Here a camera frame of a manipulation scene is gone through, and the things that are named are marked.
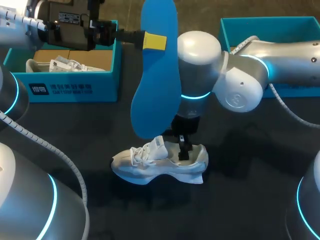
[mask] sneaker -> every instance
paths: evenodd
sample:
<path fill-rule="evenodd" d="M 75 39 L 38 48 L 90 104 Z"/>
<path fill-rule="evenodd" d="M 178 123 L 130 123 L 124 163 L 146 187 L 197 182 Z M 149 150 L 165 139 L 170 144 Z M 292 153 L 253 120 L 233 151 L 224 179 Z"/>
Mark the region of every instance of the sneaker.
<path fill-rule="evenodd" d="M 189 160 L 179 160 L 178 143 L 164 142 L 157 136 L 143 147 L 122 151 L 113 157 L 111 168 L 120 178 L 146 185 L 155 177 L 167 174 L 189 184 L 202 184 L 202 173 L 208 166 L 208 153 L 203 145 L 193 145 Z"/>
<path fill-rule="evenodd" d="M 50 62 L 36 62 L 33 59 L 29 59 L 25 63 L 26 73 L 48 73 Z"/>
<path fill-rule="evenodd" d="M 36 62 L 33 59 L 26 61 L 26 73 L 56 73 L 56 72 L 105 72 L 101 68 L 86 66 L 75 60 L 69 60 L 62 56 L 50 62 Z"/>

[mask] yellow tag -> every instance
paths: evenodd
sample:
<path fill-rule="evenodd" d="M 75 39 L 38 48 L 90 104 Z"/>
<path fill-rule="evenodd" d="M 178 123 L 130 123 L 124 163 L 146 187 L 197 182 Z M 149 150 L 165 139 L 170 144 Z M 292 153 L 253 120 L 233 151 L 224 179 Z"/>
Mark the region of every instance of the yellow tag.
<path fill-rule="evenodd" d="M 166 50 L 167 37 L 145 32 L 142 49 Z"/>

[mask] glowing cyan light ring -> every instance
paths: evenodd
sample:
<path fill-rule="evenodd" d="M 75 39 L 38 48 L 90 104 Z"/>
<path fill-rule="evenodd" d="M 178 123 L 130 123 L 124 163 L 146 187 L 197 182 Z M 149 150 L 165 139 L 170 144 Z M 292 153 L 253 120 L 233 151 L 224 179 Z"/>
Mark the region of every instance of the glowing cyan light ring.
<path fill-rule="evenodd" d="M 268 72 L 268 78 L 269 78 L 269 75 L 270 75 L 270 73 L 269 73 L 269 68 L 268 68 L 267 64 L 265 64 L 264 61 L 262 61 L 260 58 L 258 58 L 258 57 L 256 57 L 256 56 L 252 56 L 252 55 L 241 55 L 241 56 L 242 56 L 242 57 L 252 58 L 252 59 L 254 59 L 254 60 L 259 61 L 259 62 L 265 67 L 266 71 Z"/>
<path fill-rule="evenodd" d="M 8 114 L 13 108 L 14 106 L 16 105 L 17 101 L 18 101 L 18 97 L 19 97 L 19 85 L 18 85 L 18 80 L 16 79 L 16 77 L 12 74 L 14 80 L 15 80 L 15 84 L 16 84 L 16 96 L 15 96 L 15 100 L 14 102 L 12 103 L 11 107 L 4 112 L 4 114 Z"/>
<path fill-rule="evenodd" d="M 49 215 L 49 218 L 48 220 L 46 221 L 42 231 L 40 232 L 40 235 L 36 238 L 36 240 L 41 240 L 44 235 L 46 234 L 51 222 L 52 222 L 52 219 L 54 218 L 54 215 L 55 215 L 55 211 L 56 211 L 56 207 L 57 207 L 57 199 L 58 199 L 58 193 L 57 193 L 57 186 L 56 186 L 56 183 L 54 181 L 54 179 L 49 175 L 50 179 L 51 179 L 51 182 L 52 182 L 52 186 L 53 186 L 53 203 L 52 203 L 52 208 L 51 208 L 51 212 L 50 212 L 50 215 Z"/>
<path fill-rule="evenodd" d="M 182 98 L 184 99 L 192 99 L 192 100 L 196 100 L 196 99 L 203 99 L 206 96 L 208 96 L 211 92 L 208 92 L 207 94 L 203 95 L 203 96 L 186 96 L 186 95 L 181 95 Z"/>
<path fill-rule="evenodd" d="M 297 205 L 298 205 L 298 209 L 299 209 L 299 213 L 301 215 L 301 218 L 302 220 L 304 221 L 304 224 L 307 226 L 307 228 L 310 230 L 310 232 L 318 239 L 320 240 L 320 237 L 315 233 L 315 231 L 313 231 L 313 229 L 309 226 L 309 224 L 307 223 L 307 220 L 305 219 L 302 211 L 301 211 L 301 208 L 300 208 L 300 203 L 299 203 L 299 189 L 300 189 L 300 185 L 301 185 L 301 182 L 304 178 L 301 179 L 300 183 L 299 183 L 299 186 L 298 186 L 298 189 L 296 191 L 296 202 L 297 202 Z"/>

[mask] teal cardboard box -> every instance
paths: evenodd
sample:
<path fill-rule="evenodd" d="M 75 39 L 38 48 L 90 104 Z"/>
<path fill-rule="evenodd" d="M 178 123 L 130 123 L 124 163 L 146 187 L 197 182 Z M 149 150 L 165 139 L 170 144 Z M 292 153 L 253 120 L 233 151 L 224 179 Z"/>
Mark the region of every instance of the teal cardboard box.
<path fill-rule="evenodd" d="M 47 44 L 42 47 L 42 50 L 66 49 Z M 28 91 L 30 103 L 116 102 L 121 71 L 122 44 L 115 41 L 110 47 L 97 45 L 95 49 L 112 50 L 110 71 L 26 73 L 26 61 L 33 59 L 35 53 L 12 48 L 4 60 L 4 65 L 23 82 Z"/>
<path fill-rule="evenodd" d="M 274 43 L 295 43 L 320 40 L 320 25 L 313 16 L 222 18 L 218 40 L 223 51 L 230 52 L 250 36 Z M 274 84 L 281 97 L 320 97 L 320 87 Z M 264 98 L 273 98 L 269 87 Z"/>

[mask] blue shoe insole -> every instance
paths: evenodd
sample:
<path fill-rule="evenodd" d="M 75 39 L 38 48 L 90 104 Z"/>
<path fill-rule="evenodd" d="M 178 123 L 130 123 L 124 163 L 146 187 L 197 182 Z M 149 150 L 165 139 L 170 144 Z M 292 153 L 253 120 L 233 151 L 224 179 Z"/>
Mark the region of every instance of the blue shoe insole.
<path fill-rule="evenodd" d="M 143 75 L 131 104 L 131 123 L 144 139 L 170 127 L 181 101 L 178 66 L 178 18 L 173 0 L 146 0 L 141 30 L 166 36 L 165 51 L 143 50 Z"/>

